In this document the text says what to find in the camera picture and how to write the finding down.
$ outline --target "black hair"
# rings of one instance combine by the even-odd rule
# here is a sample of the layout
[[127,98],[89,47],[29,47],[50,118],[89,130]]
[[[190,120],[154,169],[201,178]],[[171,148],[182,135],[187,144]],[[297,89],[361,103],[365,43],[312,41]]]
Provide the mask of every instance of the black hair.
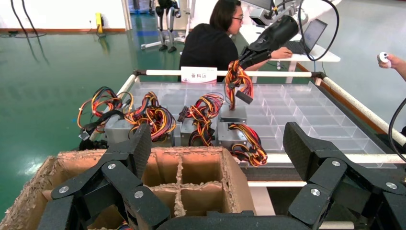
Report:
[[233,21],[237,6],[241,6],[239,0],[218,0],[210,17],[210,25],[227,32]]

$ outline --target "laptop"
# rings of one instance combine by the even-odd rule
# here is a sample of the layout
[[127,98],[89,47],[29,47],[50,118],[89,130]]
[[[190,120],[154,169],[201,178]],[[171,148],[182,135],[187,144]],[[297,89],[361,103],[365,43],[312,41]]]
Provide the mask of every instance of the laptop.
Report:
[[306,31],[304,32],[304,37],[306,44],[303,46],[303,39],[300,41],[289,41],[283,46],[290,49],[294,54],[306,54],[306,49],[310,53],[315,47],[317,41],[321,37],[322,33],[326,29],[327,24],[319,19],[314,19],[310,22]]

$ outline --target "baseboard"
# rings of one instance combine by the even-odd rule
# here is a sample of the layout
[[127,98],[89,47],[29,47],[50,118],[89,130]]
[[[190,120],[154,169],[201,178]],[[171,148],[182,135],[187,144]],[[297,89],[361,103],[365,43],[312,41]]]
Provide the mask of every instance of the baseboard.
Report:
[[[27,32],[34,32],[32,28],[26,28]],[[21,28],[0,28],[0,32],[7,33],[8,31],[19,31],[22,32]],[[96,32],[96,29],[37,29],[39,33],[79,33],[79,32]],[[105,32],[125,32],[124,28],[105,28]]]

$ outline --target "eyeglasses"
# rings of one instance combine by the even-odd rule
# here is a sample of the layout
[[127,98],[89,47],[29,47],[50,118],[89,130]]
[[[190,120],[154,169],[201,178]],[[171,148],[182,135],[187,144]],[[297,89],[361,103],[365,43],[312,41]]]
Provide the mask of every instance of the eyeglasses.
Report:
[[242,23],[242,20],[244,19],[244,17],[242,17],[242,18],[235,18],[235,17],[233,17],[233,18],[240,20],[240,23]]

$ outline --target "metal screw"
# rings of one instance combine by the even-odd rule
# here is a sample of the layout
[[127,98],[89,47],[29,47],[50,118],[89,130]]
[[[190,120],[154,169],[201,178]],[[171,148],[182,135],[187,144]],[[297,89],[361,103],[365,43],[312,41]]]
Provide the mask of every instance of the metal screw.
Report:
[[144,192],[143,192],[143,191],[138,191],[138,192],[136,192],[136,193],[134,194],[134,197],[135,197],[136,199],[138,199],[138,198],[141,198],[143,195],[144,195]]
[[65,193],[69,190],[68,186],[63,186],[62,188],[59,189],[59,193]]
[[337,167],[339,167],[339,166],[341,165],[340,162],[338,162],[338,161],[333,161],[332,164],[333,164],[334,166],[337,166]]
[[115,168],[115,164],[109,164],[109,166],[107,166],[107,168],[109,168],[109,169],[114,169],[114,168]]
[[318,189],[312,188],[312,190],[310,190],[310,192],[314,195],[314,196],[319,196],[320,195],[320,191]]
[[397,189],[397,186],[394,183],[391,182],[386,182],[386,186],[392,188],[392,189]]

